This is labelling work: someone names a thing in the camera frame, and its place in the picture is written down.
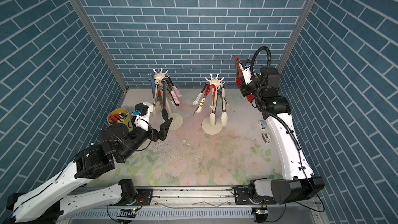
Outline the red steel tongs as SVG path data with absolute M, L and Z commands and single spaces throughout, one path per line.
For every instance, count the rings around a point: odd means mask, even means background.
M 244 77 L 243 77 L 242 70 L 240 68 L 239 59 L 236 56 L 234 56 L 234 60 L 235 60 L 235 69 L 236 69 L 236 80 L 235 81 L 236 81 L 238 89 L 241 90 L 241 86 L 243 84 L 242 79 Z M 254 100 L 254 97 L 252 95 L 248 95 L 248 96 L 246 96 L 246 99 L 248 100 L 249 103 L 252 103 Z

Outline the cream utensil rack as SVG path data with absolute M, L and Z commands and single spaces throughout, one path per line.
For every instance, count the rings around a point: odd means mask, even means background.
M 202 122 L 202 129 L 209 135 L 216 135 L 228 124 L 226 89 L 222 82 L 224 78 L 219 78 L 219 74 L 216 76 L 210 74 L 210 79 L 205 79 L 208 81 L 208 88 L 212 93 L 212 105 L 209 117 Z M 221 117 L 217 118 L 216 113 L 219 104 L 222 112 Z
M 168 70 L 163 71 L 161 68 L 159 71 L 156 71 L 153 69 L 149 77 L 153 96 L 151 104 L 154 110 L 152 114 L 154 116 L 160 114 L 163 121 L 173 118 L 170 130 L 175 131 L 179 129 L 183 124 L 183 117 L 181 114 L 175 112 L 173 108 L 177 110 L 180 105 L 179 98 L 182 95 L 168 75 Z

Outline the steel tongs white tips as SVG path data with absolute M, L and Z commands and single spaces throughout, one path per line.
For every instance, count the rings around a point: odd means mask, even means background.
M 216 109 L 217 109 L 217 100 L 218 100 L 218 92 L 221 86 L 214 86 L 213 87 L 213 95 L 212 95 L 212 112 L 209 116 L 209 125 L 214 127 L 216 125 Z

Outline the black steel tongs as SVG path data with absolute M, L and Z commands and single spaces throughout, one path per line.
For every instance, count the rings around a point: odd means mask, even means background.
M 168 120 L 170 118 L 172 118 L 172 110 L 170 108 L 169 105 L 169 98 L 167 96 L 168 90 L 168 84 L 167 84 L 167 80 L 166 78 L 163 78 L 161 80 L 162 83 L 162 103 L 163 103 L 163 107 L 162 107 L 162 117 L 164 120 Z

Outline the steel tongs cream ends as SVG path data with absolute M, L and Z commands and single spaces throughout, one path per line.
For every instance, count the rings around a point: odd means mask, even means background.
M 225 87 L 221 87 L 221 99 L 222 99 L 222 114 L 221 114 L 221 123 L 225 127 L 228 124 L 228 114 L 227 114 L 227 101 L 226 101 L 226 89 Z

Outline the small white tongs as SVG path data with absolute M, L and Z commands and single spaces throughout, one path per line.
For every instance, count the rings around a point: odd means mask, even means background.
M 198 94 L 197 98 L 194 100 L 193 105 L 195 105 L 197 108 L 193 114 L 200 113 L 202 111 L 208 89 L 209 89 L 209 84 L 205 84 L 201 92 Z

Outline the steel tongs cream tips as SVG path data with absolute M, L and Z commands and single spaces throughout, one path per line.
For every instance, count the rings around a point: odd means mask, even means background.
M 154 99 L 153 99 L 153 115 L 155 116 L 156 113 L 158 113 L 159 110 L 159 106 L 158 106 L 158 102 L 159 102 L 159 83 L 155 83 L 155 93 L 154 93 Z

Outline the blue cream tongs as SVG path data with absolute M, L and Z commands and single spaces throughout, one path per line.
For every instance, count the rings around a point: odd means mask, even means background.
M 149 74 L 149 81 L 150 81 L 150 86 L 151 86 L 151 91 L 152 91 L 152 97 L 155 97 L 155 80 L 154 80 L 154 73 Z

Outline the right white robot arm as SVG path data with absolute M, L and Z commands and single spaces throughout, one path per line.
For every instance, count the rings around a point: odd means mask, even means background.
M 279 71 L 271 67 L 268 47 L 256 50 L 251 59 L 235 60 L 236 83 L 242 95 L 263 116 L 264 138 L 274 142 L 282 164 L 281 179 L 255 179 L 249 184 L 254 202 L 273 198 L 278 204 L 301 203 L 317 196 L 324 188 L 306 160 L 294 130 L 291 107 L 279 94 Z

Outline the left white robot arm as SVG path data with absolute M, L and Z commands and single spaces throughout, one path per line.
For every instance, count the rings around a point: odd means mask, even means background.
M 125 124 L 103 129 L 101 143 L 79 152 L 60 173 L 28 193 L 11 194 L 7 199 L 11 214 L 4 223 L 56 224 L 98 206 L 143 203 L 130 179 L 85 194 L 71 192 L 115 169 L 116 163 L 126 162 L 145 141 L 164 141 L 172 121 L 162 123 L 159 130 L 144 128 L 144 119 L 139 119 L 131 131 Z

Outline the small white clip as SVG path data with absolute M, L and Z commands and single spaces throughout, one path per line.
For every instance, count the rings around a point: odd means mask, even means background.
M 265 120 L 259 120 L 259 126 L 262 130 L 265 130 L 267 128 L 267 122 Z

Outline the markers in cup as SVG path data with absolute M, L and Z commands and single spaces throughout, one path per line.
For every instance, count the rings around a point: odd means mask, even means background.
M 127 115 L 122 112 L 119 112 L 118 114 L 111 114 L 108 116 L 109 124 L 123 123 L 126 120 L 127 120 Z

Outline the yellow cup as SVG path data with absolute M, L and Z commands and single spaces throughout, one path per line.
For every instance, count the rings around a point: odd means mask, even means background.
M 131 119 L 131 115 L 127 109 L 118 108 L 113 110 L 107 117 L 107 122 L 109 125 L 113 125 L 116 123 L 122 123 L 128 126 Z

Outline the small grey clip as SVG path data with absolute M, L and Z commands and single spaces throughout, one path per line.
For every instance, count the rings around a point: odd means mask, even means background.
M 271 142 L 271 139 L 270 139 L 268 133 L 262 133 L 261 136 L 263 138 L 264 143 L 268 144 Z

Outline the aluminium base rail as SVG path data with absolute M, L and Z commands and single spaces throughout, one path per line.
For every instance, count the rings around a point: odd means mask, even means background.
M 278 204 L 272 197 L 255 200 L 248 186 L 139 188 L 139 203 L 94 207 L 62 220 L 63 224 L 108 220 L 112 224 L 184 219 L 250 218 L 260 223 L 280 223 L 287 209 L 303 210 L 296 203 Z

